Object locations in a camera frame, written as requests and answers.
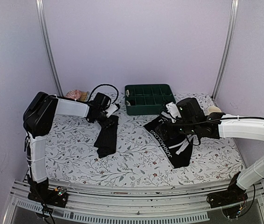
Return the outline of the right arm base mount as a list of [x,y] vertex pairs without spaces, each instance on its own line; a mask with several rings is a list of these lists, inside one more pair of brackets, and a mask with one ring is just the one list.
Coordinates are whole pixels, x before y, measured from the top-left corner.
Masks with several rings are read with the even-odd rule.
[[218,191],[215,193],[210,193],[207,195],[206,201],[207,203],[209,203],[211,208],[216,208],[246,201],[247,199],[248,196],[246,194],[246,191],[236,187],[228,188],[227,190]]

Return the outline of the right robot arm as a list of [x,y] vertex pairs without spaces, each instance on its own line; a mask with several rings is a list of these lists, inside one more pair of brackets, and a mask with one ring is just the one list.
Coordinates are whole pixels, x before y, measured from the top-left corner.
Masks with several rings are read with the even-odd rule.
[[[211,112],[205,115],[197,99],[186,98],[166,105],[169,120],[157,126],[156,132],[163,140],[176,137],[209,139],[247,139],[264,142],[264,117],[231,115]],[[242,192],[264,179],[264,155],[252,165],[234,175],[224,192],[224,200],[234,203]]]

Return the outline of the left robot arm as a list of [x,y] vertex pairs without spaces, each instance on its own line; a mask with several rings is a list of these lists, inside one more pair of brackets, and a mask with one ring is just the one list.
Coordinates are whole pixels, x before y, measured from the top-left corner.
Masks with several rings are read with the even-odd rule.
[[29,176],[32,181],[39,184],[48,180],[45,144],[56,115],[81,117],[90,123],[97,121],[105,129],[114,124],[111,115],[119,108],[119,104],[112,103],[107,95],[100,92],[89,102],[38,92],[23,115],[23,127],[27,132]]

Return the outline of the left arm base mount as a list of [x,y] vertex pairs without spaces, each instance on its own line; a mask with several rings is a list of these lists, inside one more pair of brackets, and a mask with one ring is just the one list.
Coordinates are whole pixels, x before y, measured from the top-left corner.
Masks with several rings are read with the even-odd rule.
[[52,205],[60,208],[65,208],[68,201],[69,194],[66,191],[59,189],[30,188],[28,199],[39,202],[41,205]]

